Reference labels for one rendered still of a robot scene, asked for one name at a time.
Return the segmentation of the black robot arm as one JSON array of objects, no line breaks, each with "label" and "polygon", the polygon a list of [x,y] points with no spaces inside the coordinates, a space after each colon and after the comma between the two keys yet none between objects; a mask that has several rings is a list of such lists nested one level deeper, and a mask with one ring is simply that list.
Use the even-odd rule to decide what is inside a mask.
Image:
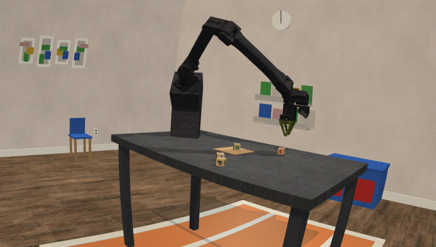
[{"label": "black robot arm", "polygon": [[225,45],[233,45],[235,48],[237,48],[264,75],[266,75],[266,77],[276,87],[276,90],[281,93],[282,98],[284,98],[284,103],[296,103],[296,105],[288,104],[287,115],[297,115],[297,107],[299,107],[298,113],[306,119],[310,113],[310,107],[308,106],[309,95],[307,92],[294,89],[294,83],[292,79],[277,69],[253,44],[251,44],[243,36],[240,31],[241,28],[235,22],[211,16],[202,26],[202,31],[193,45],[188,57],[178,68],[178,79],[174,82],[174,86],[182,92],[185,92],[192,85],[198,82],[198,77],[194,74],[194,71],[199,69],[198,60],[203,54],[212,36],[215,35]]}]

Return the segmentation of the tan flat mat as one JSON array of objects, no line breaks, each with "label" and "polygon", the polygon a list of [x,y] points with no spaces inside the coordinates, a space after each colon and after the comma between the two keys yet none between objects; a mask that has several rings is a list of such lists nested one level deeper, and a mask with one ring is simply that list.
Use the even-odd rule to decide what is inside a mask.
[{"label": "tan flat mat", "polygon": [[240,155],[240,154],[246,154],[246,153],[253,153],[253,152],[255,152],[255,151],[246,150],[246,149],[242,149],[242,148],[241,148],[240,151],[234,151],[233,147],[215,148],[214,150],[225,152],[225,153],[229,153],[229,154],[232,154],[232,155]]}]

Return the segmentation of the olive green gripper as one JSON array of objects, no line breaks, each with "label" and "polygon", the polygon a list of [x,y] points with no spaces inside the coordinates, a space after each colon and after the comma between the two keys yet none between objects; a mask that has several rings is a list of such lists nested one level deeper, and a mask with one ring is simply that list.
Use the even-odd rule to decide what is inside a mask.
[{"label": "olive green gripper", "polygon": [[[290,133],[291,133],[291,131],[292,131],[292,129],[293,129],[295,123],[296,123],[296,116],[287,115],[287,106],[288,106],[288,104],[295,105],[293,103],[284,103],[283,104],[283,114],[280,114],[279,123],[280,123],[280,126],[281,126],[281,129],[282,129],[282,132],[283,132],[284,136],[290,135]],[[286,119],[288,119],[288,120],[286,120]],[[285,126],[286,133],[284,131],[283,124]],[[289,124],[288,129],[287,129],[287,124]]]}]

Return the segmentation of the tan letter block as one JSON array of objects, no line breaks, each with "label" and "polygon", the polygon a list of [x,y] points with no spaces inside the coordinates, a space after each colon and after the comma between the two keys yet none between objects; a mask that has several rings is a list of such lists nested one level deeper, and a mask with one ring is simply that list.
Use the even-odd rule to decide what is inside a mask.
[{"label": "tan letter block", "polygon": [[225,154],[224,154],[224,153],[217,152],[217,153],[216,153],[216,158],[218,158],[218,157],[225,157]]},{"label": "tan letter block", "polygon": [[280,155],[284,155],[285,154],[285,148],[278,148],[278,153]]},{"label": "tan letter block", "polygon": [[226,165],[226,158],[218,157],[216,158],[216,166],[224,167]]},{"label": "tan letter block", "polygon": [[233,150],[234,151],[240,151],[241,145],[233,143]]}]

